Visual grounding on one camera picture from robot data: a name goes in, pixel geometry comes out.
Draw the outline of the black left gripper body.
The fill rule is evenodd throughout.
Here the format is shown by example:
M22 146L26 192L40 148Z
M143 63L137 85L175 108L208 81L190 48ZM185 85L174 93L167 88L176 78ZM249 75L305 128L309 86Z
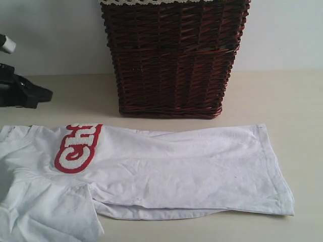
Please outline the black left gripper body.
M1 64L1 107L36 109L39 103L50 102L53 92L15 74L15 68Z

